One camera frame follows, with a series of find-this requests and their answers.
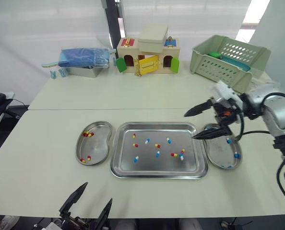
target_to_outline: white table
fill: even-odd
[[[96,218],[111,197],[110,218],[285,214],[285,198],[275,179],[281,153],[273,149],[270,135],[244,136],[243,162],[237,169],[210,165],[199,180],[120,179],[110,172],[112,139],[124,122],[188,121],[198,128],[214,122],[212,110],[183,117],[186,110],[26,112],[0,149],[0,214],[57,217],[63,202],[86,181],[85,192],[72,208],[74,216]],[[75,159],[76,141],[88,124],[98,120],[114,127],[109,157],[100,165],[81,165]],[[237,133],[239,126],[232,129]],[[245,131],[265,129],[261,119],[245,121]]]
[[[266,73],[262,79],[270,78]],[[181,62],[178,74],[119,73],[104,69],[97,78],[67,76],[49,79],[29,110],[189,108],[212,96],[214,81],[190,73]]]
[[[6,99],[12,99],[14,98],[14,92],[5,92],[4,93],[6,95]],[[5,113],[2,113],[0,115],[0,122],[2,121],[3,117],[4,117]]]

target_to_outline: teal object in basket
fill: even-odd
[[[225,56],[220,56],[220,59],[222,60],[222,61],[225,61],[225,62],[227,62],[227,63],[230,63],[230,64],[232,64],[232,65],[235,65],[235,66],[237,66],[237,67],[240,67],[242,70],[244,70],[244,71],[249,71],[250,70],[250,67],[248,66],[248,65],[246,65],[246,64],[244,64],[244,63],[241,63],[241,62],[239,62],[239,61],[235,61],[235,60],[233,60],[233,59],[231,59],[231,58],[228,58],[228,57],[225,57]]]

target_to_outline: plastic basket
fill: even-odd
[[[250,66],[249,71],[209,56],[218,52],[223,56]],[[267,48],[214,35],[193,48],[190,70],[214,81],[222,80],[238,92],[246,92],[252,78],[258,79],[265,71],[271,51]]]

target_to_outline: metal container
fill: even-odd
[[[208,171],[208,163],[203,142],[192,138],[197,133],[190,123],[125,123],[116,132],[111,171],[120,178],[202,178]]]
[[[109,139],[112,134],[112,126],[106,121],[97,121],[87,126],[81,133],[76,144],[76,159],[83,165],[94,165],[103,162],[108,156]],[[94,133],[92,137],[83,134],[88,131]]]
[[[203,129],[219,128],[218,124],[207,124]],[[235,169],[242,162],[242,150],[234,136],[222,136],[204,140],[210,162],[221,169]]]

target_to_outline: person's shoe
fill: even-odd
[[[0,230],[10,230],[16,225],[20,217],[16,216],[4,216],[0,221]]]

